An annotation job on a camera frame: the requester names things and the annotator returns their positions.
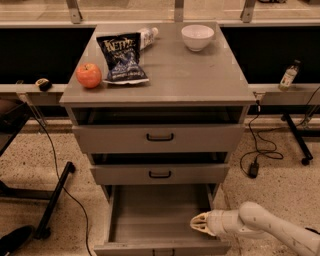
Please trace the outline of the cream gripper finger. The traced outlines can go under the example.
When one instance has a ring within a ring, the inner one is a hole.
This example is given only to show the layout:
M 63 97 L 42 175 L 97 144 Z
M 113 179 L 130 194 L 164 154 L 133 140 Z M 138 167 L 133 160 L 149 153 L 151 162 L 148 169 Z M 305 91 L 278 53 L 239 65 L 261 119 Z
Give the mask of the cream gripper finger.
M 198 224 L 204 224 L 207 220 L 208 214 L 207 213 L 201 213 L 197 216 L 193 217 L 190 221 L 191 225 L 198 225 Z
M 208 234 L 208 233 L 209 233 L 209 230 L 208 230 L 206 224 L 204 224 L 204 223 L 192 224 L 192 225 L 191 225 L 191 228 L 194 229 L 194 230 L 196 230 L 196 231 L 205 233 L 205 234 Z

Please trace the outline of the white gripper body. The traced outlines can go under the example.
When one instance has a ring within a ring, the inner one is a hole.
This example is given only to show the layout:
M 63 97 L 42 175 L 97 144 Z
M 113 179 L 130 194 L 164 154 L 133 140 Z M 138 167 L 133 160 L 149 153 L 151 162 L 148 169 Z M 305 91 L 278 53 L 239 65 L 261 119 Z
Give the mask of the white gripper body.
M 212 236 L 236 233 L 241 228 L 238 210 L 213 210 L 206 219 L 207 231 Z

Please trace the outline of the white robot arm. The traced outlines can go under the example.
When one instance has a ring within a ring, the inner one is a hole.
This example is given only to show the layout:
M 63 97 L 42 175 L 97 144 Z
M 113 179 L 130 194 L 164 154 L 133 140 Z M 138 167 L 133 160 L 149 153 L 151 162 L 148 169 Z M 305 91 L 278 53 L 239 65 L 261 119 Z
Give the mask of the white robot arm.
M 193 217 L 190 227 L 211 236 L 237 234 L 250 239 L 271 235 L 299 256 L 320 256 L 320 235 L 281 219 L 255 202 L 237 210 L 212 210 Z

